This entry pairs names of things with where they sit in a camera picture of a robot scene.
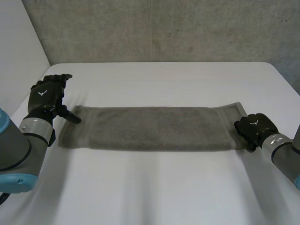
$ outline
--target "table surface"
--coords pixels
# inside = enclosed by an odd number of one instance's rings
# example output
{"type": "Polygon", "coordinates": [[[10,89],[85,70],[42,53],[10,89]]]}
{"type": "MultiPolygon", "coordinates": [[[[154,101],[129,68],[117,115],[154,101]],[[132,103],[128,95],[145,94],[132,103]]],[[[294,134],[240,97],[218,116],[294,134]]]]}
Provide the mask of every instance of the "table surface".
{"type": "MultiPolygon", "coordinates": [[[[63,103],[96,107],[205,106],[241,102],[293,138],[300,96],[263,62],[58,64],[73,74],[63,103]]],[[[18,125],[28,98],[12,116],[18,125]]],[[[54,121],[59,134],[64,123],[54,121]]],[[[272,224],[300,221],[300,192],[259,149],[126,152],[48,149],[40,180],[0,207],[5,225],[272,224]]]]}

